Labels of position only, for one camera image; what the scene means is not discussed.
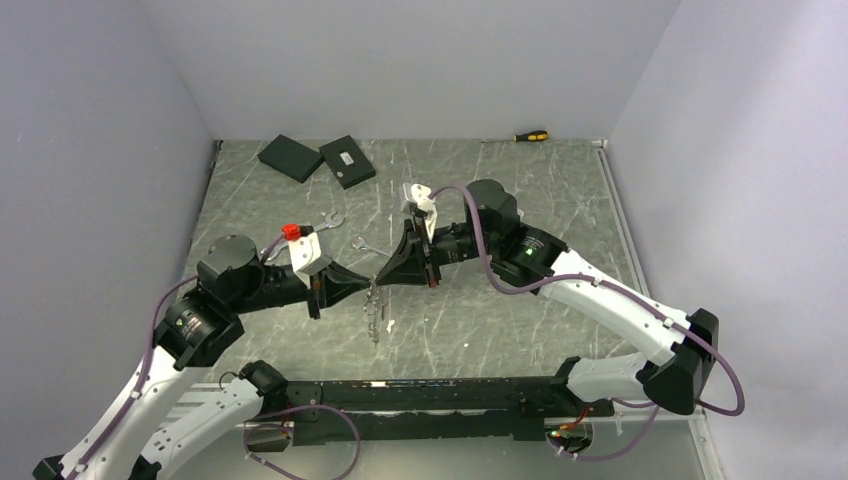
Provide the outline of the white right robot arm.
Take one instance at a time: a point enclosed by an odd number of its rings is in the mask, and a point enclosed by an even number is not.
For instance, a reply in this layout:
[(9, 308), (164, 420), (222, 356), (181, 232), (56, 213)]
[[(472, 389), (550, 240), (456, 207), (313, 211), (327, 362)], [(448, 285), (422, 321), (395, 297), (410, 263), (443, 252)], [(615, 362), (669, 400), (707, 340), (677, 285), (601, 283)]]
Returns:
[(410, 217), (377, 285), (435, 287), (442, 267), (479, 259), (500, 293), (531, 293), (575, 308), (636, 348), (629, 356), (564, 361), (550, 391), (557, 411), (574, 415), (590, 402), (641, 399), (679, 415), (694, 412), (717, 361), (713, 314), (687, 314), (605, 274), (563, 240), (524, 223), (517, 199), (497, 181), (455, 189), (465, 219), (439, 227), (435, 191), (404, 185)]

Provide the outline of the metal arc keyring plate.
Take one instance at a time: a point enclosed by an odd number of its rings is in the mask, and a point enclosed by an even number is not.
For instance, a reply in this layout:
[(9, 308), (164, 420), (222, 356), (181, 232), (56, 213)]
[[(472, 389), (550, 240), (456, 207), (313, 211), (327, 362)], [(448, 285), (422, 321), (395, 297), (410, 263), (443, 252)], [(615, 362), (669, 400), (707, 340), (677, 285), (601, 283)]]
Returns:
[(367, 317), (367, 335), (374, 346), (380, 342), (380, 332), (389, 306), (390, 290), (377, 284), (376, 276), (370, 279), (363, 311)]

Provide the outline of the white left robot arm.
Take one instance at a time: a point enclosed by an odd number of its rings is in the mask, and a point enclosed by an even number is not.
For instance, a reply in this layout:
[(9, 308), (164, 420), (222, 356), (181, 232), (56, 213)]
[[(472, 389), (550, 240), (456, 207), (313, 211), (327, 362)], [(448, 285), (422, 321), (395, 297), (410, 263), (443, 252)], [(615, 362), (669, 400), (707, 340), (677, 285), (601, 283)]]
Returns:
[(270, 265), (244, 235), (218, 239), (188, 278), (192, 289), (158, 307), (149, 345), (109, 409), (63, 455), (42, 459), (36, 479), (168, 479), (239, 423), (272, 420), (289, 406), (288, 381), (264, 361), (179, 420), (166, 416), (244, 333), (241, 315), (304, 303), (311, 318), (365, 290), (367, 277), (333, 261), (318, 233), (293, 224), (282, 234), (288, 265)]

